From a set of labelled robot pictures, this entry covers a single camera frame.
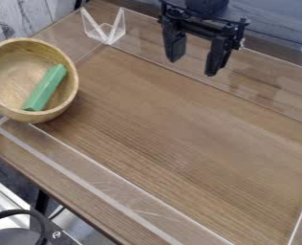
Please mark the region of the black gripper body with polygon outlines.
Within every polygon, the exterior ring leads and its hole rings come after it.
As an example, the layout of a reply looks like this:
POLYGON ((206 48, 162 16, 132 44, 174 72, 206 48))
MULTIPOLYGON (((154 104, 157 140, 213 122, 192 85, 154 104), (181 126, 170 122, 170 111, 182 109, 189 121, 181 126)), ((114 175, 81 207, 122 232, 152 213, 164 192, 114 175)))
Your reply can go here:
POLYGON ((181 22, 182 31, 201 38, 213 40, 222 35, 234 39, 234 49, 240 49, 245 30, 252 24, 248 17, 226 18, 230 0, 161 0, 162 13, 160 22, 166 16, 181 22))

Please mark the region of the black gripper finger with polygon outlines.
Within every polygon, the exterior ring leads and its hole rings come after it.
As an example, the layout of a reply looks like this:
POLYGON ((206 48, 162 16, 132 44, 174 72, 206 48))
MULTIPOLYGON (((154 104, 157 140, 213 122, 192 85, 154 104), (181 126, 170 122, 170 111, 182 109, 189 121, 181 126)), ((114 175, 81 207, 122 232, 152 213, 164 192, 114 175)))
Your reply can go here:
POLYGON ((170 62, 178 61, 186 54, 188 36, 182 31, 181 22, 169 17, 162 18, 166 57, 170 62))
POLYGON ((220 70, 226 67, 234 49, 234 39, 218 35, 212 41, 212 49, 206 59, 205 75, 214 77, 220 70))

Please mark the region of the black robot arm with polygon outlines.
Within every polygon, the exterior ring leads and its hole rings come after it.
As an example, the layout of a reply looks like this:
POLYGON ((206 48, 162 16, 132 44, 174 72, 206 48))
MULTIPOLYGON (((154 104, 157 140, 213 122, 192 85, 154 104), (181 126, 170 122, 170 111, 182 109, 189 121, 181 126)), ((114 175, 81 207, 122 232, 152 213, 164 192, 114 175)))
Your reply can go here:
POLYGON ((214 77, 228 66, 233 51, 244 47, 249 18, 224 18, 229 0, 161 0, 161 5, 160 23, 169 61, 177 62, 186 54, 188 34, 197 35, 212 42, 205 75, 214 77))

